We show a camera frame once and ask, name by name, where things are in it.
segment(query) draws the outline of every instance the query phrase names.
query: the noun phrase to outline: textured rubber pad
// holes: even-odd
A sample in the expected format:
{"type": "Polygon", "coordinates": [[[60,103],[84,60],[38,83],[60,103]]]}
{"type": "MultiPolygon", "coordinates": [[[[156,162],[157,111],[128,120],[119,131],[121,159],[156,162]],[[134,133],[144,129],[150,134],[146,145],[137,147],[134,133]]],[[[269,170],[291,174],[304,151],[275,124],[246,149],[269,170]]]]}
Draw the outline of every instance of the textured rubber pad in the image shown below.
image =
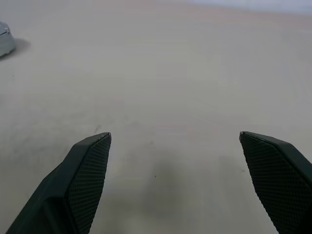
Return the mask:
{"type": "Polygon", "coordinates": [[[102,194],[110,144],[110,133],[75,144],[42,180],[7,233],[89,233],[102,194]]]}
{"type": "Polygon", "coordinates": [[[87,234],[91,228],[103,190],[109,148],[107,140],[94,144],[67,190],[66,199],[79,234],[87,234]]]}
{"type": "Polygon", "coordinates": [[[280,234],[312,233],[312,165],[291,144],[242,132],[255,192],[280,234]]]}

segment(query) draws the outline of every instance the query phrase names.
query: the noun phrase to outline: gray surface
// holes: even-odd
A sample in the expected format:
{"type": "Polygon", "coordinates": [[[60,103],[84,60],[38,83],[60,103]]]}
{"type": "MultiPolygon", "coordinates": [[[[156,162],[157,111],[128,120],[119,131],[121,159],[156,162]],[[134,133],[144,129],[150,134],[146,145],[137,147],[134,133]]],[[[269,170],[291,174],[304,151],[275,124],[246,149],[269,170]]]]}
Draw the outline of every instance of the gray surface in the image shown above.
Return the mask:
{"type": "Polygon", "coordinates": [[[271,135],[311,160],[311,18],[35,3],[0,3],[17,38],[0,60],[2,232],[75,142],[108,131],[91,233],[276,233],[238,136],[271,135]]]}

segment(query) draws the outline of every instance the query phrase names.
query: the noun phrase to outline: silver object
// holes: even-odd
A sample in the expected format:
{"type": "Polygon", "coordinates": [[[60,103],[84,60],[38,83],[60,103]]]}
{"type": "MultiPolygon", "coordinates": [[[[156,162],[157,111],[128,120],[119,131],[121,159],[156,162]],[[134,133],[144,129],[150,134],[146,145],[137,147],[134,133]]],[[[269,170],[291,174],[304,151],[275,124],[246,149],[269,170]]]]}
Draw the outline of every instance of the silver object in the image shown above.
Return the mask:
{"type": "Polygon", "coordinates": [[[9,26],[0,22],[0,56],[10,53],[15,47],[16,44],[9,26]]]}

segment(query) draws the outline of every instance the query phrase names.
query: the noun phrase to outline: white floor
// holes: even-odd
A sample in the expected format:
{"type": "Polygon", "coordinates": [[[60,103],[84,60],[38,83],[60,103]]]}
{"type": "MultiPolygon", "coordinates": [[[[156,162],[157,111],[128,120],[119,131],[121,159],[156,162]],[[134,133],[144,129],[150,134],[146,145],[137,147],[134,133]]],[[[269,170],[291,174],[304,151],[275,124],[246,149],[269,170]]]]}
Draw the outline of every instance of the white floor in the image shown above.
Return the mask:
{"type": "Polygon", "coordinates": [[[276,234],[238,136],[312,160],[312,18],[182,3],[0,2],[0,231],[77,141],[112,132],[91,233],[276,234]]]}

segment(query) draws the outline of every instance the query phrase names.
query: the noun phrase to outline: floor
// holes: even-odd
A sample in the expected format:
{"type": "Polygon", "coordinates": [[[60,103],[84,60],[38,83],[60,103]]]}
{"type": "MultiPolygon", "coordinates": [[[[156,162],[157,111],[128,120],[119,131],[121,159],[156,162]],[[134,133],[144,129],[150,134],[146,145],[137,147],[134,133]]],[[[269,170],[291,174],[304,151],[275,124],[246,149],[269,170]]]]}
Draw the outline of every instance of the floor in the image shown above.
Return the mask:
{"type": "Polygon", "coordinates": [[[4,0],[0,231],[77,141],[111,132],[90,233],[276,234],[240,131],[309,160],[312,17],[164,0],[4,0]]]}

